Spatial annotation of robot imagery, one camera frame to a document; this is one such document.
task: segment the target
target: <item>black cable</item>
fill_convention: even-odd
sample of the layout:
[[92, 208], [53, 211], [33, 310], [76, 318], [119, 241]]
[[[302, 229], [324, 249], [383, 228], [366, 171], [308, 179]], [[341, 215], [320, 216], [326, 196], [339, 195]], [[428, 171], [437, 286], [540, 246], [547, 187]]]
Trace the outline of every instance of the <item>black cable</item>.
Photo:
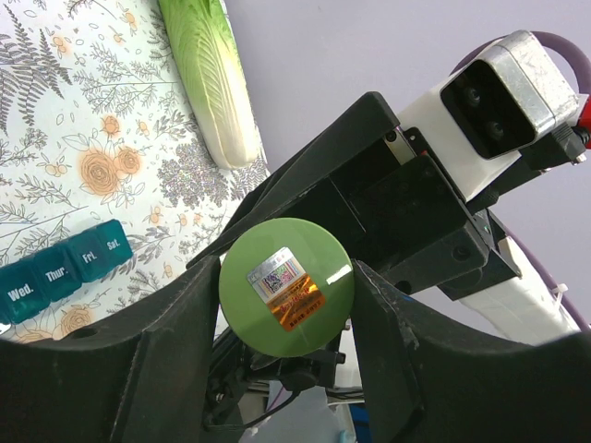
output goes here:
[[291, 403], [294, 402], [294, 400], [299, 396], [300, 393], [301, 391], [295, 390], [294, 392], [292, 392], [292, 395], [289, 397], [289, 399], [284, 401], [282, 404], [280, 404], [274, 409], [271, 409], [270, 411], [267, 411], [256, 420], [253, 420], [250, 423], [246, 423], [245, 425], [204, 425], [203, 427], [205, 427], [205, 430], [208, 432], [246, 431], [250, 427], [258, 425], [263, 420], [266, 420], [267, 418], [271, 417], [274, 413], [278, 413], [283, 408], [289, 406]]

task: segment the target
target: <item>red object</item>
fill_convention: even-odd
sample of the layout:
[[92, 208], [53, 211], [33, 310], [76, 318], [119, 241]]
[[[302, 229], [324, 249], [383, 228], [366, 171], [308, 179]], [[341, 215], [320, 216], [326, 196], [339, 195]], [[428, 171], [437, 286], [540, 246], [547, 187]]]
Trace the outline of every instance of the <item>red object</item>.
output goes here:
[[[589, 97], [587, 97], [587, 103], [585, 103], [585, 107], [583, 108], [581, 116], [579, 117], [578, 125], [584, 127], [591, 133], [591, 100]], [[585, 147], [588, 150], [591, 150], [591, 141], [589, 141]]]

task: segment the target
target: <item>camera lens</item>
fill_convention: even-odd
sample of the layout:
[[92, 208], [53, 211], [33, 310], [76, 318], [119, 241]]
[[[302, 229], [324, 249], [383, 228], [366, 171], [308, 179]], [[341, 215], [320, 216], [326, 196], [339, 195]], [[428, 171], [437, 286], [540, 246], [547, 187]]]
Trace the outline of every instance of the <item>camera lens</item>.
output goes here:
[[465, 99], [470, 106], [476, 108], [480, 104], [480, 94], [474, 88], [466, 88], [464, 90]]
[[493, 140], [499, 141], [504, 137], [505, 131], [503, 130], [502, 125], [499, 122], [488, 122], [487, 134]]

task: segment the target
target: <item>table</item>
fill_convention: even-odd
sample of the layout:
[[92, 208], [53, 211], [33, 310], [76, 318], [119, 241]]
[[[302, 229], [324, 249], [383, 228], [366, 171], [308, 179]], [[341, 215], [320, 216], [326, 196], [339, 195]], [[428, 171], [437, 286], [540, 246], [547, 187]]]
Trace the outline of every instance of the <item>table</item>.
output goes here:
[[268, 171], [212, 162], [156, 0], [0, 3], [0, 266], [111, 219], [135, 252], [1, 336], [59, 340], [180, 275]]

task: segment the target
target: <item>orange label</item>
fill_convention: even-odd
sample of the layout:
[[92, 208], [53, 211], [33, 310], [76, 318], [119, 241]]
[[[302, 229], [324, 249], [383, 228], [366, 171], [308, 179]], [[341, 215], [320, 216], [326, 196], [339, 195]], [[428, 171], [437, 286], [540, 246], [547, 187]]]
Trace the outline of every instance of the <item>orange label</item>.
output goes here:
[[306, 321], [326, 303], [324, 294], [309, 275], [304, 273], [285, 288], [267, 306], [286, 331]]

